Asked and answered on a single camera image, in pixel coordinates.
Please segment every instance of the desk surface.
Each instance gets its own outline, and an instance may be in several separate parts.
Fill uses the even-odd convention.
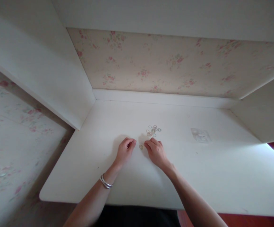
[[[230,110],[216,108],[97,100],[40,198],[78,203],[112,164],[119,143],[131,137],[137,145],[107,203],[182,209],[170,180],[139,149],[149,125],[161,128],[156,139],[168,158],[217,212],[274,216],[274,151]],[[197,142],[191,128],[206,130],[212,141]]]

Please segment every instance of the finger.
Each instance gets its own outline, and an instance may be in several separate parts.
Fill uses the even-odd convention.
[[[152,141],[154,144],[158,145],[158,141],[155,138],[151,138],[150,141]]]
[[[149,145],[147,145],[146,143],[144,143],[144,146],[146,147],[148,152],[152,152],[152,149]]]
[[[127,138],[127,137],[125,137],[125,138],[123,139],[123,141],[121,141],[121,143],[124,143],[126,139],[128,139],[128,138]]]
[[[144,143],[149,145],[151,150],[153,150],[156,146],[151,140],[146,140]]]
[[[128,144],[133,143],[133,141],[136,141],[136,140],[127,138],[126,140],[123,141],[123,144],[125,145],[126,148],[128,148]]]
[[[130,146],[129,146],[129,148],[127,149],[127,151],[128,152],[132,152],[133,150],[134,150],[134,148],[135,148],[135,146],[136,146],[136,140],[133,140],[132,142],[130,142],[129,144],[130,144]]]

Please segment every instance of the hand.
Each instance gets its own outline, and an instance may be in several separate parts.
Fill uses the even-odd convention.
[[[160,169],[163,170],[170,165],[161,141],[151,138],[144,142],[144,146],[147,148],[151,161]]]
[[[118,147],[117,156],[114,161],[115,165],[122,167],[132,156],[134,147],[136,146],[136,140],[125,138]]]

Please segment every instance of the left hand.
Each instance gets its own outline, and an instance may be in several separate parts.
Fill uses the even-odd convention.
[[[130,160],[135,146],[136,140],[126,137],[118,147],[117,156],[114,163],[122,167],[128,160]]]

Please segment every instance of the bangle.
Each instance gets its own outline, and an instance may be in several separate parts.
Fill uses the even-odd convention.
[[[105,182],[105,180],[104,180],[104,178],[103,178],[103,175],[104,175],[104,174],[101,175],[100,180],[101,180],[101,182],[103,183],[103,186],[104,186],[105,188],[110,189],[111,187],[113,187],[113,184],[110,185],[110,184],[108,184],[107,182]]]

